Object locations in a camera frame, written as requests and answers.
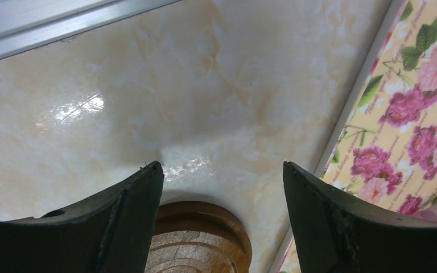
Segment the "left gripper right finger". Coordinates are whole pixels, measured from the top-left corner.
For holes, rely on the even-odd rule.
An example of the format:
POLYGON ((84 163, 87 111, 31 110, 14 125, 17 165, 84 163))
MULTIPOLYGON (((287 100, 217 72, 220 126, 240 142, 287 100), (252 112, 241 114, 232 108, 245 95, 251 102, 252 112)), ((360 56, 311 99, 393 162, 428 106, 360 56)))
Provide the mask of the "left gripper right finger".
POLYGON ((283 164, 302 272, 437 272, 437 222, 383 209, 283 164))

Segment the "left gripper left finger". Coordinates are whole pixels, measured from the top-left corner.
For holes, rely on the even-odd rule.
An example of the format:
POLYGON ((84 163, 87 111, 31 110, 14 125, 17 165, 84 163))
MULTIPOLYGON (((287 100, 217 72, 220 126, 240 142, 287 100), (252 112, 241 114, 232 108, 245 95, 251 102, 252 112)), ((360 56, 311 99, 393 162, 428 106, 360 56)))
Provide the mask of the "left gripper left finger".
POLYGON ((155 161, 42 217, 0 221, 0 272, 144 272, 163 182, 155 161))

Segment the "brown round coaster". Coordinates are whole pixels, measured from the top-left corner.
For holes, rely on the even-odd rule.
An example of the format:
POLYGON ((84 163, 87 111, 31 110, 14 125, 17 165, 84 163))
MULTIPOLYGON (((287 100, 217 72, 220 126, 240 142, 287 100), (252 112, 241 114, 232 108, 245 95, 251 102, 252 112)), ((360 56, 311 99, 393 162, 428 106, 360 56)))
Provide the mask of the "brown round coaster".
POLYGON ((252 245, 241 221, 201 201, 159 207, 145 272, 248 272, 252 245))

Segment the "floral rectangular tray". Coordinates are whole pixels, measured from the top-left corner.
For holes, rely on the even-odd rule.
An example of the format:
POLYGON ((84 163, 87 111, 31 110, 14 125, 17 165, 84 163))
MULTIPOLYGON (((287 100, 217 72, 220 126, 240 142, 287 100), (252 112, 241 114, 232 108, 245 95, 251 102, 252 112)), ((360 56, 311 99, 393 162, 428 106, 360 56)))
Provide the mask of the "floral rectangular tray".
POLYGON ((415 216, 437 203, 437 1, 393 1, 314 174, 415 216))

